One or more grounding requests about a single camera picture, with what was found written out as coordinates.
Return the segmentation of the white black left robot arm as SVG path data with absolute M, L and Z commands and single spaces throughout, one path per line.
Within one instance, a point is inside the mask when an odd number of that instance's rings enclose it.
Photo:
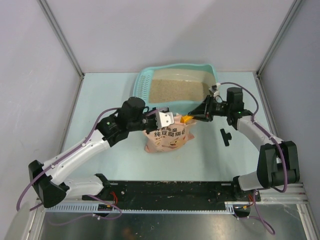
M 28 165 L 29 186 L 33 187 L 45 208 L 58 205 L 71 194 L 107 199 L 111 188 L 103 174 L 97 173 L 89 181 L 78 183 L 66 183 L 67 177 L 96 154 L 125 140 L 129 133 L 150 133 L 158 128 L 158 109 L 149 108 L 141 98 L 130 97 L 121 107 L 111 108 L 110 111 L 109 116 L 101 113 L 88 136 L 75 146 L 44 163 L 34 160 Z

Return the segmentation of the yellow plastic litter scoop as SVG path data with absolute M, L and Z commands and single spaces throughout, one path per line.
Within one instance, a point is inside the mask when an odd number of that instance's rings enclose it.
M 180 118 L 180 122 L 186 124 L 187 122 L 191 121 L 194 117 L 190 115 L 182 115 Z

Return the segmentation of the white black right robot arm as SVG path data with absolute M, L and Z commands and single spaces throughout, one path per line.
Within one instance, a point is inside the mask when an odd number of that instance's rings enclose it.
M 243 92 L 246 89 L 235 83 L 226 91 L 226 100 L 218 101 L 218 85 L 211 88 L 203 102 L 188 113 L 194 120 L 211 122 L 215 116 L 225 117 L 229 126 L 242 133 L 258 149 L 257 169 L 236 176 L 230 188 L 231 196 L 242 201 L 249 191 L 274 189 L 286 192 L 288 185 L 300 181 L 297 145 L 284 141 L 256 120 L 256 112 L 245 109 Z

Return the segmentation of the teal and beige litter box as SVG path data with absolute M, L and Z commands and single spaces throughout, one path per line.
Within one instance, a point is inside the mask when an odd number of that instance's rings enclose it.
M 216 70 L 211 64 L 176 63 L 152 66 L 141 70 L 136 77 L 132 95 L 143 99 L 145 104 L 150 108 L 160 109 L 168 107 L 171 112 L 180 115 L 187 115 L 200 105 L 206 97 L 202 101 L 182 100 L 150 103 L 149 93 L 153 80 L 201 82 L 207 84 L 209 88 L 218 82 Z

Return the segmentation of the pink cat litter bag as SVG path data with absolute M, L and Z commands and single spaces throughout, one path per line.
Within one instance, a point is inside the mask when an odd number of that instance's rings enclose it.
M 143 134 L 147 137 L 144 150 L 147 153 L 170 152 L 180 149 L 188 141 L 194 139 L 191 128 L 197 123 L 196 120 L 190 119 L 187 122 L 181 122 L 182 115 L 177 114 L 174 117 L 174 124 L 155 131 Z

